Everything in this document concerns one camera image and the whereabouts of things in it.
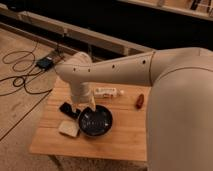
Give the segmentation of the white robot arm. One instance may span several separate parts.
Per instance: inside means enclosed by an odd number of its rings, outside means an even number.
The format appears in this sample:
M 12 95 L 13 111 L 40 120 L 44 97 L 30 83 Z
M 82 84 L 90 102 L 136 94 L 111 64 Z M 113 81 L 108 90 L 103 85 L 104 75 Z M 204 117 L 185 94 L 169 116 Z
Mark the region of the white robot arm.
M 78 52 L 56 71 L 75 104 L 90 101 L 91 82 L 149 86 L 148 171 L 213 171 L 213 50 L 155 50 L 96 63 Z

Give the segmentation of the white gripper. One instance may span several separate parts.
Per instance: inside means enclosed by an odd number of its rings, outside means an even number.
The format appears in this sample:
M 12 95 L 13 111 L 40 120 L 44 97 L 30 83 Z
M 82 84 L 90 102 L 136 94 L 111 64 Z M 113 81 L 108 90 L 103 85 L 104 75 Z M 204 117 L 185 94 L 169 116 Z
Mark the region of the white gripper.
M 93 93 L 88 83 L 73 83 L 70 85 L 72 103 L 77 106 L 79 104 L 87 104 L 92 110 L 96 110 Z

